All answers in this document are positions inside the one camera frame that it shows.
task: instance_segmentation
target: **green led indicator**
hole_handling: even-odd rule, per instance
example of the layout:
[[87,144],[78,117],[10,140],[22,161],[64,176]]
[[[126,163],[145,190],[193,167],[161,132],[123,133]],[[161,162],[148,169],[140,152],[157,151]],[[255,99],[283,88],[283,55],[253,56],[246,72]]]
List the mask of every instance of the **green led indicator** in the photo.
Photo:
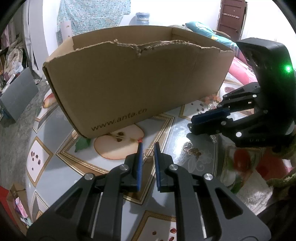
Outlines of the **green led indicator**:
[[286,66],[286,71],[287,71],[288,73],[290,73],[291,70],[292,70],[291,66],[287,65],[287,66]]

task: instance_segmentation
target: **cardboard box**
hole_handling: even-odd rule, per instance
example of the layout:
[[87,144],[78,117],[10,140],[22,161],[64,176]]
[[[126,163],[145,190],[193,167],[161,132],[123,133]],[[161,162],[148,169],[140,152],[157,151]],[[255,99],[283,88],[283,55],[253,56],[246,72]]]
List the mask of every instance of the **cardboard box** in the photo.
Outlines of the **cardboard box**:
[[217,92],[234,55],[187,30],[122,26],[67,39],[43,71],[75,130],[95,138]]
[[15,199],[19,197],[22,205],[26,211],[26,213],[28,214],[28,216],[30,217],[30,213],[29,213],[29,207],[28,207],[28,202],[27,202],[27,192],[26,189],[18,183],[14,183],[9,191],[9,193],[7,194],[6,200],[7,200],[7,204],[8,207],[12,213],[12,216],[14,218],[14,220],[17,223],[17,226],[19,227],[19,229],[21,230],[21,232],[26,235],[27,234],[27,230],[28,227],[27,225],[21,221],[20,219],[20,215],[15,211],[14,207],[13,207],[13,202],[15,201]]

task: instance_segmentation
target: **ring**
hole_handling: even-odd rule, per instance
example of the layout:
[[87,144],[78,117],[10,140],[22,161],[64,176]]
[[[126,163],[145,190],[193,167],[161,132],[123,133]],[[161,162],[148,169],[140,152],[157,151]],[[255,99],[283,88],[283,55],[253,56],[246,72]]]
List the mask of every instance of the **ring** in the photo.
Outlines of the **ring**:
[[[146,156],[145,152],[146,152],[147,150],[150,150],[151,152],[153,152],[153,155],[150,156],[150,154],[151,154],[151,152],[150,152],[149,156]],[[154,150],[153,150],[152,148],[146,148],[146,149],[143,151],[143,154],[144,154],[144,157],[146,157],[146,158],[152,158],[152,157],[154,156]]]

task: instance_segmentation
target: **brown door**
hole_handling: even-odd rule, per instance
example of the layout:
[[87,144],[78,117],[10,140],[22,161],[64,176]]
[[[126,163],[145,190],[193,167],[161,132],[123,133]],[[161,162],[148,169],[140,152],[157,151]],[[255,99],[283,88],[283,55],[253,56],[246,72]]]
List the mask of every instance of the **brown door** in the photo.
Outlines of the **brown door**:
[[223,0],[217,30],[228,34],[233,41],[239,40],[246,8],[245,0]]

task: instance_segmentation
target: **gray floor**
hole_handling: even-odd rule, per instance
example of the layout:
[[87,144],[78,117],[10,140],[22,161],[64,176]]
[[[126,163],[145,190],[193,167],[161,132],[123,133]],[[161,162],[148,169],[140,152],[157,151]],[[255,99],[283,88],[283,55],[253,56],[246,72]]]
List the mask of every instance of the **gray floor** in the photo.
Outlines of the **gray floor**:
[[25,186],[25,170],[29,136],[36,112],[41,106],[49,86],[42,81],[39,92],[32,99],[23,114],[12,122],[3,118],[0,122],[0,186],[10,189],[14,182]]

